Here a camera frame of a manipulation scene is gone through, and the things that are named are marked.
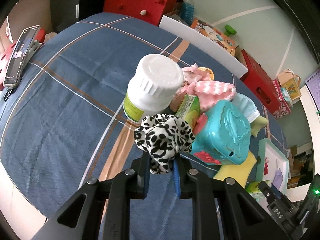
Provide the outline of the yellow sponge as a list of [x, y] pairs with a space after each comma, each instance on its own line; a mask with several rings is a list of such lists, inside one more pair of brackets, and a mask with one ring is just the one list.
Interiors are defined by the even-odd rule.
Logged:
[[223, 181], [230, 177], [236, 180], [243, 188], [245, 188], [249, 174], [256, 162], [257, 160], [254, 154], [249, 151], [246, 160], [242, 164], [222, 165], [213, 178]]

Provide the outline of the lime green cloth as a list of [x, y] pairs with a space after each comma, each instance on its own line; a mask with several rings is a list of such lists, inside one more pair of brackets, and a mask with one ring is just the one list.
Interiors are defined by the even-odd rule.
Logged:
[[251, 122], [251, 135], [256, 138], [260, 130], [267, 125], [268, 120], [263, 116], [258, 116], [253, 122]]

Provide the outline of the leopard print scrunchie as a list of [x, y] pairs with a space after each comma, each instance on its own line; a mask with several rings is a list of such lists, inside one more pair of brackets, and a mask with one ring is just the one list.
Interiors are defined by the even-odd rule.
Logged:
[[172, 114], [148, 115], [134, 131], [137, 147], [151, 157], [150, 172], [165, 174], [173, 170], [175, 156], [190, 153], [195, 135], [191, 126]]

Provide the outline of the light blue face mask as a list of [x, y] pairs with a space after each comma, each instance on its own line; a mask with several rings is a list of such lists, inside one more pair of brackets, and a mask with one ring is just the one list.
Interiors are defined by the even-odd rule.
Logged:
[[260, 112], [254, 102], [244, 94], [235, 93], [232, 104], [238, 107], [250, 124], [260, 116]]

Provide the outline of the pink white wavy towel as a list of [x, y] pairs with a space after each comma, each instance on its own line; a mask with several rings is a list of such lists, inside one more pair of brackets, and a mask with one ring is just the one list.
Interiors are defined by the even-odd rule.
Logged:
[[182, 72], [184, 83], [169, 105], [173, 112], [177, 112], [186, 95], [197, 96], [201, 112], [205, 112], [214, 107], [219, 100], [230, 101], [236, 94], [233, 84], [212, 80], [209, 70], [202, 70], [197, 64], [182, 68]]

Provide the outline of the green tissue pack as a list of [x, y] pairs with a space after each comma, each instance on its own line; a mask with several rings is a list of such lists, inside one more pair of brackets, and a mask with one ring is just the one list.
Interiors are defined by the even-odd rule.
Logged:
[[248, 184], [245, 188], [245, 190], [254, 198], [254, 199], [260, 199], [264, 198], [264, 194], [259, 189], [259, 181], [252, 182]]

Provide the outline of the teal-rimmed white box tray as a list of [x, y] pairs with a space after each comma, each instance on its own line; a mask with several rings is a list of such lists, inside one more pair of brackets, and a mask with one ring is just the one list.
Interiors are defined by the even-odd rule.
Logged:
[[[268, 157], [268, 175], [264, 173], [264, 160]], [[287, 157], [267, 138], [259, 141], [258, 162], [255, 181], [271, 182], [276, 189], [285, 194], [289, 178], [289, 160]]]

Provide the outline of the teal plastic toy case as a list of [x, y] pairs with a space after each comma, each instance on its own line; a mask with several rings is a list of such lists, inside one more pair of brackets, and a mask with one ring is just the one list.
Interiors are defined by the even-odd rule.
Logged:
[[220, 100], [194, 127], [191, 155], [208, 165], [242, 164], [248, 156], [251, 126], [238, 107]]

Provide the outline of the blue plaid tablecloth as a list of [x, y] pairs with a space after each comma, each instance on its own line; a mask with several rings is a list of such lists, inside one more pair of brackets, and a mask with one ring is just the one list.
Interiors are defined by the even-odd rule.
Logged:
[[[21, 83], [1, 101], [1, 210], [31, 230], [31, 239], [89, 179], [113, 179], [142, 156], [123, 105], [142, 57], [160, 54], [180, 68], [197, 64], [214, 81], [231, 83], [268, 120], [249, 151], [269, 139], [283, 154], [285, 136], [255, 94], [204, 51], [159, 27], [113, 13], [71, 25], [46, 42], [28, 62]], [[177, 112], [192, 128], [201, 112], [197, 96], [186, 95]], [[175, 156], [213, 178], [222, 165], [190, 153]], [[193, 201], [180, 199], [173, 170], [150, 172], [148, 194], [130, 202], [129, 239], [193, 239]]]

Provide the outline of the red white patterned box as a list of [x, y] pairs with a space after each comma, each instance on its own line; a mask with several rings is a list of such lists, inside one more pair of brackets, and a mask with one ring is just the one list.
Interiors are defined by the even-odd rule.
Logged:
[[273, 84], [276, 89], [276, 93], [280, 102], [280, 106], [278, 109], [273, 113], [273, 116], [276, 119], [280, 119], [284, 117], [285, 115], [291, 114], [293, 105], [292, 100], [289, 96], [289, 93], [286, 88], [281, 87], [279, 81], [277, 79], [273, 80]]

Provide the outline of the red cardboard box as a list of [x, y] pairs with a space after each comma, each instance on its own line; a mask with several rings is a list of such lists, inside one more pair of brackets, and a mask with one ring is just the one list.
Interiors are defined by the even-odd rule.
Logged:
[[255, 94], [271, 114], [275, 113], [280, 107], [280, 100], [269, 75], [244, 49], [240, 51], [239, 61], [248, 70], [240, 80]]

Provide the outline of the purple perforated board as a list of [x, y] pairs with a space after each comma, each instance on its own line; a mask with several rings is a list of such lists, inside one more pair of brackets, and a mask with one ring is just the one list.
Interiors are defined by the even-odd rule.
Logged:
[[306, 78], [305, 84], [308, 89], [312, 92], [319, 92], [319, 78], [320, 78], [320, 69], [318, 68], [314, 73]]

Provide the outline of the yellow cardboard carry box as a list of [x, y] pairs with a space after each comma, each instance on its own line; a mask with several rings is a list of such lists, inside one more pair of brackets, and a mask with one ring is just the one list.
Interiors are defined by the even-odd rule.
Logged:
[[277, 75], [277, 79], [281, 87], [285, 88], [292, 101], [301, 96], [300, 82], [301, 78], [296, 75], [291, 69], [287, 68]]

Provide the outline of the white pill bottle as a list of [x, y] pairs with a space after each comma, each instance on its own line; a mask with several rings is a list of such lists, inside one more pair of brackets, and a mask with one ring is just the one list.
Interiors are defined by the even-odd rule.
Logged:
[[139, 124], [147, 115], [163, 113], [183, 83], [182, 69], [175, 61], [160, 54], [145, 55], [129, 81], [123, 105], [125, 115]]

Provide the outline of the white foam board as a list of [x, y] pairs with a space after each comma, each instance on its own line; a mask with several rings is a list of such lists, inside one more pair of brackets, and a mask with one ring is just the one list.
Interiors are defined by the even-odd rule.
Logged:
[[205, 37], [195, 29], [192, 29], [191, 27], [168, 16], [162, 17], [159, 27], [188, 41], [200, 50], [204, 51], [232, 72], [237, 78], [243, 77], [248, 72], [248, 69], [240, 61], [216, 42]]

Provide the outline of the orange toy picture box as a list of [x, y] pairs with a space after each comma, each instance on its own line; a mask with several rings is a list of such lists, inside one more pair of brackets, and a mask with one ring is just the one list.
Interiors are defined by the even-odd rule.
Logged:
[[231, 54], [232, 56], [235, 56], [235, 49], [237, 45], [235, 44], [231, 36], [227, 37], [226, 35], [224, 35], [225, 31], [219, 31], [219, 29], [215, 27], [211, 27], [206, 22], [203, 22], [197, 18], [193, 20], [191, 28], [195, 29], [197, 32], [201, 33], [203, 36], [208, 37], [210, 40], [216, 42], [229, 54]]

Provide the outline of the green dumbbell toy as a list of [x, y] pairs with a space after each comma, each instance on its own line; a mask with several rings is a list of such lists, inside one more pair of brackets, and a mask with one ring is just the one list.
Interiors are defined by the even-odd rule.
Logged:
[[227, 37], [229, 37], [229, 36], [234, 36], [234, 35], [236, 35], [236, 30], [233, 28], [233, 27], [231, 27], [230, 25], [225, 25], [225, 32], [224, 32], [224, 35], [226, 35]]

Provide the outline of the smartphone on stand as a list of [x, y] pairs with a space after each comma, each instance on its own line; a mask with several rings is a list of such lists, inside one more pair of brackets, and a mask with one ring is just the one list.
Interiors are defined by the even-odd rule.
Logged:
[[7, 63], [4, 87], [16, 88], [20, 84], [24, 68], [42, 45], [42, 42], [36, 39], [40, 30], [39, 25], [34, 25], [21, 32]]

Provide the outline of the water bottle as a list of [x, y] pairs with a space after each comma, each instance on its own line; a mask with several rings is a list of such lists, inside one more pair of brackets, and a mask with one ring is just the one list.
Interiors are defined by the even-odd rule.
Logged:
[[192, 25], [193, 23], [193, 18], [194, 18], [194, 3], [193, 0], [185, 0], [181, 13], [180, 13], [180, 18], [184, 20], [188, 25]]

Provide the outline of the red felt handbag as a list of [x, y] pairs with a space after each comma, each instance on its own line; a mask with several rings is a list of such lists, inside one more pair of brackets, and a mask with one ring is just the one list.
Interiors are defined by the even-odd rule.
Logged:
[[183, 0], [105, 0], [104, 12], [122, 14], [158, 26], [164, 15], [180, 12]]

